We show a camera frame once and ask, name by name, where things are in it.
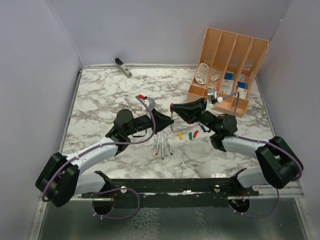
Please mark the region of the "yellow-end white marker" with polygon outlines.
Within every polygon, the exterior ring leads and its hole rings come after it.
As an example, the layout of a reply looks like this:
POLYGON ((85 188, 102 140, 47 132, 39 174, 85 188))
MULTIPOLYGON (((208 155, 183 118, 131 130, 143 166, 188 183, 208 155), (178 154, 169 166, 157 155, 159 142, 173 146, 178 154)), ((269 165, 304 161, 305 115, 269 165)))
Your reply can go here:
POLYGON ((157 135, 154 134, 153 135, 153 157, 155 157, 157 154, 156 148, 157 148, 157 135))

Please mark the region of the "purple-end white marker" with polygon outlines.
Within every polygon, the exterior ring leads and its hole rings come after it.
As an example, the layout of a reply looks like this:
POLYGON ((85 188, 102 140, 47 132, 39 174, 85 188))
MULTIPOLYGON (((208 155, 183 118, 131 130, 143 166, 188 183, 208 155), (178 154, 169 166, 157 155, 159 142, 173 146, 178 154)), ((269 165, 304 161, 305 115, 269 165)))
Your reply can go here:
POLYGON ((174 130, 174 112, 172 110, 170 110, 170 118, 172 120, 172 123, 170 125, 170 129, 171 129, 171 131, 173 131, 174 130))

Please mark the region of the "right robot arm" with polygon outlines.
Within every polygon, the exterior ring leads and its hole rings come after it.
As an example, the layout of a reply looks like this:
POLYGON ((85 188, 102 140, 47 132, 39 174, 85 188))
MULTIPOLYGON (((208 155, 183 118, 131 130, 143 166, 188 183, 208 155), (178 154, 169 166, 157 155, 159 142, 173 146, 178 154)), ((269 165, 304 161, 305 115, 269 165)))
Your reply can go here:
POLYGON ((214 115, 207 106, 208 101, 200 98, 189 103, 172 103, 170 111, 187 124, 200 123, 211 130, 210 142, 216 150, 242 154, 258 161, 257 167, 243 169, 234 175, 235 180, 229 184, 234 195, 240 196, 249 187, 257 185, 282 189, 302 177, 303 164, 282 137, 259 140, 237 135, 234 115, 214 115))

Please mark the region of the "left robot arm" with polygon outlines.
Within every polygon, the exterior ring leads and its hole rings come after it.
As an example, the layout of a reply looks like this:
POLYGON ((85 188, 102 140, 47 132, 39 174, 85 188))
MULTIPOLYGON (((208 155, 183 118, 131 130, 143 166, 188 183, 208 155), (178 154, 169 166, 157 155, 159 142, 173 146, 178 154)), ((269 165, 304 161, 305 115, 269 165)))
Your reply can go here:
POLYGON ((156 134, 173 123, 171 117, 155 109, 150 116, 139 117, 134 117, 129 109, 120 110, 113 127, 100 141, 69 155, 56 152, 49 158, 35 182, 42 201, 61 207, 77 194, 94 192, 101 198, 106 197, 111 186, 102 174, 94 173, 83 179, 80 176, 97 163, 123 152, 132 144, 129 137, 133 134, 147 129, 156 134))

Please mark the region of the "purple pen cap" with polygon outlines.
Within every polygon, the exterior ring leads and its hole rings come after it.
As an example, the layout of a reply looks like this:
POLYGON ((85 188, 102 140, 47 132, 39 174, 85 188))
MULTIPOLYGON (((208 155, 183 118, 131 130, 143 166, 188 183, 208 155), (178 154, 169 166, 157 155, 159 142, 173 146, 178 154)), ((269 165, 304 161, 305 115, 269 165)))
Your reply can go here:
POLYGON ((174 104, 172 103, 172 104, 170 105, 170 112, 171 112, 171 113, 173 113, 173 112, 174 112, 173 107, 174 107, 174 104))

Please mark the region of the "yellow pen cap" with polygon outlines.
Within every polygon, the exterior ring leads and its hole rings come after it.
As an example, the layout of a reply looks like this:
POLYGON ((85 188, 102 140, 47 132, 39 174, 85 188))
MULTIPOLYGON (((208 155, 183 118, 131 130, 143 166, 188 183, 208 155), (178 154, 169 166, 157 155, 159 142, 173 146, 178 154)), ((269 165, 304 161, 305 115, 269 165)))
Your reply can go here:
POLYGON ((180 131, 178 132, 178 137, 179 137, 180 140, 183 139, 182 133, 180 131))

